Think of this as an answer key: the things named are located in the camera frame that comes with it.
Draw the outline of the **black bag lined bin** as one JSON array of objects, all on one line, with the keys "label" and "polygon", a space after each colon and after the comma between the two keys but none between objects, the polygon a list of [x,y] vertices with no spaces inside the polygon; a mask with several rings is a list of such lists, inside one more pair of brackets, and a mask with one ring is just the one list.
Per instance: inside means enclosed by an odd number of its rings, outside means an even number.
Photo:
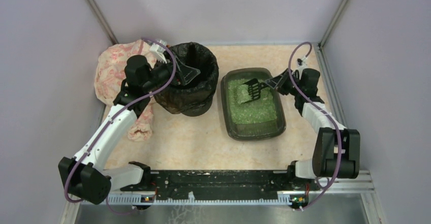
[{"label": "black bag lined bin", "polygon": [[196,42],[181,43],[169,49],[178,61],[198,69],[200,74],[186,85],[170,84],[153,98],[171,114],[203,115],[212,106],[217,89],[219,66],[216,56]]}]

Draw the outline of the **black litter scoop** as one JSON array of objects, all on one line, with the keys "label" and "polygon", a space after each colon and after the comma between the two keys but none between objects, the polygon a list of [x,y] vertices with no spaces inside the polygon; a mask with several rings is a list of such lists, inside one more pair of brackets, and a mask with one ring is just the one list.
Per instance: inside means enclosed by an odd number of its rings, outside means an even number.
[{"label": "black litter scoop", "polygon": [[266,83],[260,82],[256,78],[241,84],[238,87],[238,102],[246,104],[258,100],[261,97],[261,90],[267,87]]}]

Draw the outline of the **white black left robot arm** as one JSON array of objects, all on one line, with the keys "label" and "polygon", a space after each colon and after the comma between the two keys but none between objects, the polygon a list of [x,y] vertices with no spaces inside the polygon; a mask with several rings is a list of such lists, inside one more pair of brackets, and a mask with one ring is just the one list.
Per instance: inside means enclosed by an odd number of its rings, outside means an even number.
[{"label": "white black left robot arm", "polygon": [[63,157],[58,169],[67,201],[100,204],[113,190],[147,189],[151,185],[150,167],[130,162],[125,167],[105,170],[107,159],[121,137],[143,114],[150,97],[168,85],[188,85],[201,73],[174,55],[154,67],[143,55],[127,60],[125,79],[108,116],[89,141],[72,157]]}]

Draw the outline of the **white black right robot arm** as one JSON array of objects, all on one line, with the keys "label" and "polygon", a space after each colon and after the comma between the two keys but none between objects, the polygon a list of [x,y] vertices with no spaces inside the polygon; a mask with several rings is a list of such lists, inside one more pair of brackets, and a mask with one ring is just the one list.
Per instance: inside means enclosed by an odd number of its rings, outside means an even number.
[{"label": "white black right robot arm", "polygon": [[293,95],[295,108],[317,133],[311,159],[292,164],[296,178],[332,177],[355,179],[360,169],[360,133],[337,122],[318,96],[320,72],[306,68],[264,81],[266,87],[282,95]]}]

